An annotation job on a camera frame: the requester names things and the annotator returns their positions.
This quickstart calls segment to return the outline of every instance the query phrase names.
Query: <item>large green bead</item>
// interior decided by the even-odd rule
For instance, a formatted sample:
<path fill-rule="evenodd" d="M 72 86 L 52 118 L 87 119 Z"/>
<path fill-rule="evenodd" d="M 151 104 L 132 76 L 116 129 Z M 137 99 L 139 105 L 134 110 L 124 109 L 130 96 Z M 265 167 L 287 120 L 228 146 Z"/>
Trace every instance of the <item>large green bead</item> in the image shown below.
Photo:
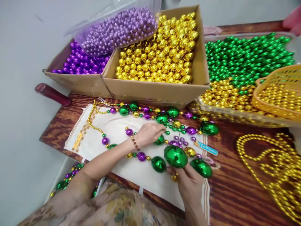
<path fill-rule="evenodd" d="M 59 181 L 57 184 L 56 184 L 56 189 L 59 190 L 59 189 L 63 189 L 65 186 L 65 181 L 61 180 Z"/>
<path fill-rule="evenodd" d="M 136 111 L 139 108 L 139 105 L 136 101 L 132 101 L 129 103 L 129 108 L 131 109 L 131 111 Z"/>
<path fill-rule="evenodd" d="M 155 156 L 152 158 L 151 166 L 158 173 L 163 173 L 164 171 L 166 171 L 166 162 L 160 156 Z"/>
<path fill-rule="evenodd" d="M 165 123 L 167 123 L 167 121 L 168 121 L 168 117 L 167 117 L 166 115 L 164 115 L 164 114 L 159 114 L 159 115 L 157 116 L 157 122 L 158 122 L 158 123 L 160 123 L 160 124 L 165 124 Z"/>
<path fill-rule="evenodd" d="M 200 131 L 208 136 L 214 136 L 219 133 L 219 128 L 214 123 L 203 121 L 201 123 Z"/>
<path fill-rule="evenodd" d="M 169 117 L 175 118 L 179 115 L 179 110 L 176 107 L 169 107 L 167 113 Z"/>
<path fill-rule="evenodd" d="M 188 162 L 188 157 L 183 149 L 175 145 L 167 146 L 164 149 L 164 158 L 174 168 L 183 168 Z"/>
<path fill-rule="evenodd" d="M 192 168 L 197 171 L 202 177 L 208 178 L 212 175 L 212 169 L 208 163 L 202 159 L 194 159 L 190 162 Z"/>
<path fill-rule="evenodd" d="M 110 150 L 111 148 L 114 148 L 115 146 L 117 146 L 118 144 L 111 144 L 109 147 L 108 147 L 108 150 Z"/>
<path fill-rule="evenodd" d="M 155 145 L 161 145 L 164 143 L 164 136 L 159 136 L 158 140 L 154 142 Z"/>
<path fill-rule="evenodd" d="M 129 109 L 127 106 L 122 106 L 120 109 L 119 109 L 119 113 L 122 115 L 122 116 L 127 116 L 129 114 Z"/>

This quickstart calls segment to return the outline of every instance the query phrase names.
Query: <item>bracelet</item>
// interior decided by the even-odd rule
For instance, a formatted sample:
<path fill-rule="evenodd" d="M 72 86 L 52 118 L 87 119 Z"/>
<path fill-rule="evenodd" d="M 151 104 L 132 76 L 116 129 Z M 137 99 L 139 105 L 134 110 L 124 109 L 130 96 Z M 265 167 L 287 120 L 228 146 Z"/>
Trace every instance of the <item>bracelet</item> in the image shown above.
<path fill-rule="evenodd" d="M 135 145 L 135 148 L 137 149 L 137 151 L 140 151 L 140 149 L 139 149 L 139 147 L 138 147 L 138 145 L 137 145 L 137 143 L 136 143 L 133 135 L 131 135 L 131 138 L 132 138 L 132 141 L 134 142 L 134 145 Z"/>

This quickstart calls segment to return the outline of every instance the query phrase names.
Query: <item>wood grain surface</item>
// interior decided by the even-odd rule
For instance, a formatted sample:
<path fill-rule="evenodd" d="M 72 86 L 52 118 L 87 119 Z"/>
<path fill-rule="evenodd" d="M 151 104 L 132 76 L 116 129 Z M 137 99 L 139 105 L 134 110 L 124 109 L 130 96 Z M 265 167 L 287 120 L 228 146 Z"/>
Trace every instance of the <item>wood grain surface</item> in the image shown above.
<path fill-rule="evenodd" d="M 265 22 L 256 24 L 240 24 L 222 26 L 222 34 L 238 34 L 250 32 L 284 31 L 281 21 Z M 49 126 L 42 134 L 40 141 L 55 148 L 56 150 L 81 162 L 82 157 L 76 153 L 64 150 L 64 145 L 71 130 L 82 114 L 82 108 L 93 103 L 93 98 L 71 93 L 69 98 L 72 104 L 68 107 L 61 107 Z M 179 120 L 189 126 L 198 127 L 195 120 L 186 120 L 179 117 Z M 261 134 L 274 137 L 276 133 L 288 134 L 287 128 L 258 128 L 226 121 L 216 121 L 220 133 L 208 137 L 208 145 L 219 151 L 218 156 L 213 159 L 221 164 L 221 169 L 214 171 L 209 178 L 210 184 L 210 225 L 233 226 L 233 225 L 297 225 L 289 219 L 275 204 L 272 197 L 264 190 L 251 176 L 248 169 L 243 165 L 237 151 L 235 142 L 239 136 L 244 134 Z M 273 145 L 263 141 L 248 143 L 247 151 L 252 156 L 257 156 L 261 151 L 271 148 Z M 113 173 L 109 178 L 128 188 L 139 190 L 139 186 L 125 180 Z M 184 212 L 156 195 L 145 191 L 144 195 L 158 206 L 170 212 L 184 217 Z"/>

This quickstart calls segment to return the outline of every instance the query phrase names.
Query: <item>cardboard box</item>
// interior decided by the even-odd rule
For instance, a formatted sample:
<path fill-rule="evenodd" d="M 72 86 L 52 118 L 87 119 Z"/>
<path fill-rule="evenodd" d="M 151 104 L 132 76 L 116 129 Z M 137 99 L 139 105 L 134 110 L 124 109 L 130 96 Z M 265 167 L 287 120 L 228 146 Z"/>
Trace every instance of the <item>cardboard box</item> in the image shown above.
<path fill-rule="evenodd" d="M 207 57 L 205 52 L 203 21 L 199 5 L 176 8 L 162 11 L 167 19 L 172 17 L 180 18 L 183 14 L 196 13 L 196 31 L 199 38 L 196 42 L 192 65 L 192 84 L 174 84 L 142 82 L 131 80 L 120 80 L 115 78 L 115 69 L 119 66 L 120 49 L 116 49 L 111 56 L 108 68 L 103 74 L 103 79 L 114 97 L 118 100 L 132 101 L 155 106 L 176 106 L 185 107 L 188 103 L 199 97 L 209 88 L 209 73 Z"/>
<path fill-rule="evenodd" d="M 111 93 L 106 87 L 100 74 L 56 74 L 52 73 L 52 70 L 63 69 L 66 59 L 71 54 L 70 43 L 54 58 L 47 69 L 43 72 L 52 80 L 56 81 L 63 87 L 70 89 L 72 92 L 95 97 L 112 98 Z"/>

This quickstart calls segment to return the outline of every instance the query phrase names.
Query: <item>white cloth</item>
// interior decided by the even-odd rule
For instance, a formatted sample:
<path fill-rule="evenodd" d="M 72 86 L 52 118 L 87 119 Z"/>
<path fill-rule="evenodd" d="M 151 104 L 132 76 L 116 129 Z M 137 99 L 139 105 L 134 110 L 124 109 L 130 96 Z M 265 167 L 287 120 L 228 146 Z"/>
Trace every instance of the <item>white cloth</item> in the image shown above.
<path fill-rule="evenodd" d="M 107 148 L 101 143 L 101 133 L 95 129 L 90 128 L 87 119 L 92 110 L 93 105 L 89 104 L 85 109 L 80 119 L 76 123 L 68 140 L 65 143 L 65 149 L 75 151 L 73 146 L 77 140 L 78 135 L 82 132 L 83 128 L 86 129 L 86 133 L 83 134 L 81 142 L 76 148 L 76 152 L 84 159 L 91 161 L 97 155 L 105 152 Z M 107 111 L 110 108 L 98 107 L 100 111 Z M 121 116 L 118 112 L 116 114 L 99 114 L 94 110 L 92 115 L 92 125 L 100 128 L 110 139 L 109 144 L 119 144 L 125 141 L 128 136 L 125 133 L 125 127 L 128 126 L 134 132 L 138 132 L 141 126 L 145 123 L 154 122 L 153 120 L 145 120 L 142 117 L 135 118 L 132 115 Z M 173 140 L 175 135 L 184 137 L 189 143 L 189 146 L 194 148 L 197 153 L 206 156 L 206 152 L 197 146 L 193 145 L 193 141 L 190 140 L 191 136 L 188 134 L 180 134 L 179 132 L 170 131 L 170 135 L 163 134 L 167 140 Z M 207 144 L 207 136 L 196 134 L 195 137 L 198 141 Z M 148 147 L 141 149 L 146 155 L 151 158 L 154 156 L 161 156 L 164 158 L 163 151 L 166 144 L 157 146 L 151 144 Z M 150 191 L 151 193 L 167 200 L 178 208 L 184 210 L 184 204 L 180 196 L 177 183 L 173 182 L 170 175 L 165 173 L 157 173 L 151 166 L 150 161 L 140 162 L 137 158 L 127 159 L 124 157 L 112 170 L 113 173 L 139 185 L 140 187 Z M 205 213 L 206 219 L 209 222 L 209 192 L 210 187 L 208 180 L 204 179 L 202 188 L 202 207 Z"/>

